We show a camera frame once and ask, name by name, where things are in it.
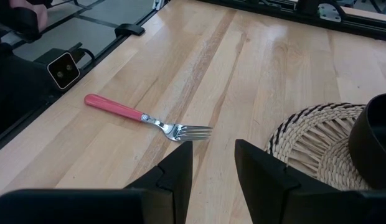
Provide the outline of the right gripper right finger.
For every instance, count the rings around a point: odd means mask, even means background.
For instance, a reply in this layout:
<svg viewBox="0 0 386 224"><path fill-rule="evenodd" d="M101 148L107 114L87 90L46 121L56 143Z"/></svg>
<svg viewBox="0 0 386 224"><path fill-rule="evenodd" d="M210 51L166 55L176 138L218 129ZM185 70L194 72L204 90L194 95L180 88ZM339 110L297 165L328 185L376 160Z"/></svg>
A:
<svg viewBox="0 0 386 224"><path fill-rule="evenodd" d="M332 223L339 214L336 189L243 139L235 163L253 223Z"/></svg>

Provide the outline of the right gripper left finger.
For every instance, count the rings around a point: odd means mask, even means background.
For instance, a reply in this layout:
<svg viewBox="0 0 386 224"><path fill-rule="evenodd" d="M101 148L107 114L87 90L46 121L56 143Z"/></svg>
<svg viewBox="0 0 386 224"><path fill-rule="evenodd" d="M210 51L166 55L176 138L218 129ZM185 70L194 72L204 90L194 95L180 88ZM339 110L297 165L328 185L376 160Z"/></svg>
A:
<svg viewBox="0 0 386 224"><path fill-rule="evenodd" d="M193 143L175 148L125 189L132 194L129 223L185 224L192 189Z"/></svg>

